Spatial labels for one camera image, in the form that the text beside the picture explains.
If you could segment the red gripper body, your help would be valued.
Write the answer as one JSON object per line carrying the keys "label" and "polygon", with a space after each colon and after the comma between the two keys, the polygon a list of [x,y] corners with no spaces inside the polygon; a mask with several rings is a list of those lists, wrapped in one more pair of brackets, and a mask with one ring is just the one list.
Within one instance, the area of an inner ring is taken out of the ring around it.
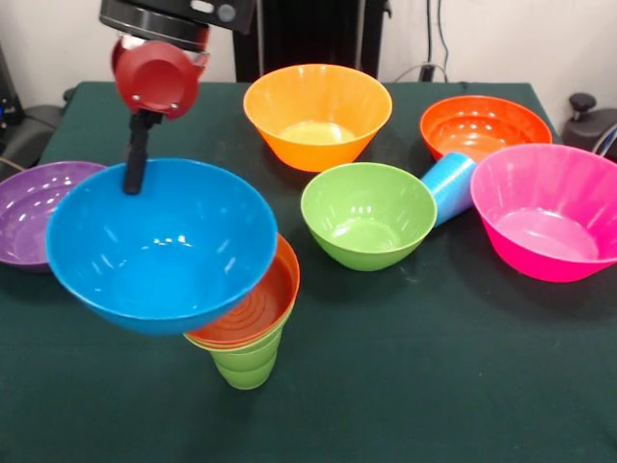
{"label": "red gripper body", "polygon": [[149,111],[170,120],[186,114],[196,102],[208,62],[205,51],[133,36],[120,37],[112,52],[118,92],[129,111]]}

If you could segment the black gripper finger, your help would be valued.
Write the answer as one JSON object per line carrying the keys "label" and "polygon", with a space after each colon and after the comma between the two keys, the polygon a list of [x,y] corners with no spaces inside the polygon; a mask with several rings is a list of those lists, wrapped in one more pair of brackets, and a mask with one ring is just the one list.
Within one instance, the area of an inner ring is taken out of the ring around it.
{"label": "black gripper finger", "polygon": [[148,160],[148,133],[162,122],[162,114],[138,111],[130,119],[130,137],[127,147],[126,169],[122,190],[127,195],[140,193]]}

